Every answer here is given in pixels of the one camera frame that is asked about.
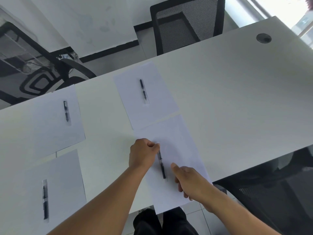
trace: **person's left hand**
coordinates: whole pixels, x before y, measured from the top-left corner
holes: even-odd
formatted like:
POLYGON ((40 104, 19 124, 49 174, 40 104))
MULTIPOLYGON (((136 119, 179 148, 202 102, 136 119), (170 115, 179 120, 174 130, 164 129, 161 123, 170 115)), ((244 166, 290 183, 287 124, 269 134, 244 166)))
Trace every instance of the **person's left hand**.
POLYGON ((159 143, 151 142, 146 138, 137 139, 131 146, 129 167, 142 168, 147 172, 154 163, 155 156, 159 150, 159 143))

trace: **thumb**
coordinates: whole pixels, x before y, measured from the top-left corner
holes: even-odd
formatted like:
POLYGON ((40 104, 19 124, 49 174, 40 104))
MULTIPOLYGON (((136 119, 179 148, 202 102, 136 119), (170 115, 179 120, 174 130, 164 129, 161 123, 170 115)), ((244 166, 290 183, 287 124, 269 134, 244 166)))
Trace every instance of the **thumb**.
POLYGON ((184 176, 184 171, 177 166, 175 163, 171 164, 172 171, 174 172, 174 175, 177 177, 178 180, 182 179, 184 176))
POLYGON ((160 144, 156 143, 153 147, 152 147, 152 152, 154 152, 155 154, 157 154, 157 152, 160 150, 160 144))

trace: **mesh backrest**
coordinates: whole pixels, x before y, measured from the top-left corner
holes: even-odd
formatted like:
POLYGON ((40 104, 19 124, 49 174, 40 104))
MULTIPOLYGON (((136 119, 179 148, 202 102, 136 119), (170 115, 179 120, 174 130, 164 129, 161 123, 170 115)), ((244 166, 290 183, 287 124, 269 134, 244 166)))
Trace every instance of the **mesh backrest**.
POLYGON ((163 53, 213 37, 217 2, 192 0, 157 12, 163 53))
POLYGON ((0 99, 15 104, 44 94, 60 80, 60 74, 25 40, 30 39, 10 26, 2 26, 0 32, 0 99))
POLYGON ((313 231, 313 168, 276 182, 239 190, 285 235, 313 231))

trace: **office chair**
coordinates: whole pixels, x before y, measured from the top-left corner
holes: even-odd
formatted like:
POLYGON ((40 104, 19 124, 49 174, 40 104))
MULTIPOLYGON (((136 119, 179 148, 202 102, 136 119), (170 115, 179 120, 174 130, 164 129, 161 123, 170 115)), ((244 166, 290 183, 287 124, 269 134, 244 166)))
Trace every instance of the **office chair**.
POLYGON ((11 105, 43 95, 61 80, 57 90, 85 80, 69 78, 71 69, 96 77, 71 59, 54 57, 10 22, 0 27, 0 69, 0 99, 11 105))
POLYGON ((226 177, 214 184, 232 193, 252 214, 283 235, 313 231, 313 157, 309 149, 294 152, 281 169, 273 161, 226 177))
POLYGON ((157 55, 223 32, 225 0, 167 0, 150 7, 157 55))

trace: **black pants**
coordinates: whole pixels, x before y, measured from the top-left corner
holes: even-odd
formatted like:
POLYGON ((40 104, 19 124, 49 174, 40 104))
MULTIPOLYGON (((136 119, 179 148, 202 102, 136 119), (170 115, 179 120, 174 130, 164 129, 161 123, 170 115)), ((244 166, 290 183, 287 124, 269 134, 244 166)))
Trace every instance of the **black pants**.
POLYGON ((198 235, 180 207, 163 213, 163 227, 152 209, 146 209, 138 214, 133 225, 134 235, 198 235))

